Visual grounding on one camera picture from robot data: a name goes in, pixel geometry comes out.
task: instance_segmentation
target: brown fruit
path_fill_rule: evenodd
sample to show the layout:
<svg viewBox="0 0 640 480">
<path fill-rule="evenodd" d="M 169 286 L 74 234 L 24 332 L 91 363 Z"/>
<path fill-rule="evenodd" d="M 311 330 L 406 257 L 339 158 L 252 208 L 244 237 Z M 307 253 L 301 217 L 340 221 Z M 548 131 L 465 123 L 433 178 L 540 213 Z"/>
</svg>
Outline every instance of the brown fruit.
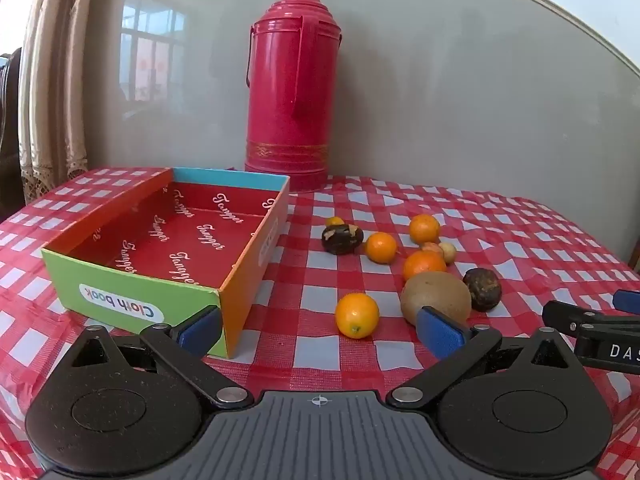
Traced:
<svg viewBox="0 0 640 480">
<path fill-rule="evenodd" d="M 471 293 L 471 306 L 478 312 L 486 312 L 500 303 L 502 286 L 495 272 L 489 269 L 470 269 L 463 278 Z"/>
<path fill-rule="evenodd" d="M 353 253 L 364 240 L 364 232 L 352 224 L 331 225 L 322 231 L 320 241 L 331 254 Z"/>
<path fill-rule="evenodd" d="M 424 306 L 431 306 L 460 324 L 471 313 L 471 294 L 466 285 L 446 272 L 421 272 L 409 279 L 400 294 L 404 318 L 415 325 Z"/>
</svg>

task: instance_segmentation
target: orange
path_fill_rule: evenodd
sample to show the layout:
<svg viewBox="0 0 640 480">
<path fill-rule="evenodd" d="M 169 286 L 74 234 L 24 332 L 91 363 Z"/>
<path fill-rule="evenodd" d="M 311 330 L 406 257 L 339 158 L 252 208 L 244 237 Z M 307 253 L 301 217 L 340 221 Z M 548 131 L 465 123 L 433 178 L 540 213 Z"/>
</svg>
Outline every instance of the orange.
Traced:
<svg viewBox="0 0 640 480">
<path fill-rule="evenodd" d="M 404 261 L 402 276 L 407 281 L 412 276 L 429 270 L 446 272 L 447 264 L 443 257 L 434 251 L 416 251 Z"/>
<path fill-rule="evenodd" d="M 418 215 L 411 218 L 409 236 L 414 243 L 421 245 L 435 242 L 440 234 L 440 224 L 431 215 Z"/>
<path fill-rule="evenodd" d="M 438 244 L 434 244 L 433 242 L 427 242 L 420 246 L 423 251 L 433 251 L 434 253 L 438 253 L 444 259 L 444 250 Z"/>
<path fill-rule="evenodd" d="M 324 222 L 324 225 L 327 227 L 331 227 L 332 225 L 342 225 L 344 224 L 344 220 L 339 216 L 332 216 L 331 218 L 327 218 Z"/>
<path fill-rule="evenodd" d="M 380 319 L 378 304 L 361 292 L 344 296 L 335 306 L 338 330 L 352 339 L 361 339 L 373 333 Z"/>
<path fill-rule="evenodd" d="M 398 244 L 389 233 L 373 233 L 367 238 L 364 252 L 372 262 L 389 264 L 396 256 Z"/>
</svg>

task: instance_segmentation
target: green box side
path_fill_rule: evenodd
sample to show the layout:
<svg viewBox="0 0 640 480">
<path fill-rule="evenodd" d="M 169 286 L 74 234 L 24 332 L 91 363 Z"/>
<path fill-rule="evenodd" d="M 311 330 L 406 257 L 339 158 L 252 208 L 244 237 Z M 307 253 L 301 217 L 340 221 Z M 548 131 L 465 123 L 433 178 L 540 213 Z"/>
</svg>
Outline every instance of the green box side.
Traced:
<svg viewBox="0 0 640 480">
<path fill-rule="evenodd" d="M 110 292 L 114 297 L 150 304 L 163 314 L 162 322 L 172 326 L 183 322 L 207 305 L 220 307 L 220 297 L 214 288 L 129 274 L 82 262 L 47 249 L 42 249 L 42 257 L 64 307 L 129 332 L 140 333 L 142 329 L 160 322 L 161 319 L 140 319 L 94 304 L 81 293 L 81 285 Z M 226 357 L 224 332 L 209 353 Z"/>
</svg>

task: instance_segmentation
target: open box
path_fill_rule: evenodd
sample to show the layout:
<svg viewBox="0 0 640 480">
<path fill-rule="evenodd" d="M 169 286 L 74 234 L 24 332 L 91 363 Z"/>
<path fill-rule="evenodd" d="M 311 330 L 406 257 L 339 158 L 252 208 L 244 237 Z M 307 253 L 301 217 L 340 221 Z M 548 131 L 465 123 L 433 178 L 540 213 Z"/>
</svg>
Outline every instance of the open box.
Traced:
<svg viewBox="0 0 640 480">
<path fill-rule="evenodd" d="M 125 190 L 42 248 L 64 306 L 139 333 L 208 305 L 233 355 L 287 217 L 289 178 L 173 168 Z"/>
</svg>

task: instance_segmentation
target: curtain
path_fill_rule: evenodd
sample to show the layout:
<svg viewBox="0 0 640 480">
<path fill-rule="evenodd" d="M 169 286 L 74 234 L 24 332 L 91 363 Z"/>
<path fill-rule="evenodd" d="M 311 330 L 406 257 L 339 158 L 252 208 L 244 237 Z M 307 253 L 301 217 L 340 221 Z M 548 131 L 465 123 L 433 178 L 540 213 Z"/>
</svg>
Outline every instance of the curtain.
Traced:
<svg viewBox="0 0 640 480">
<path fill-rule="evenodd" d="M 20 65 L 18 138 L 26 202 L 86 171 L 82 57 L 89 0 L 33 0 Z"/>
</svg>

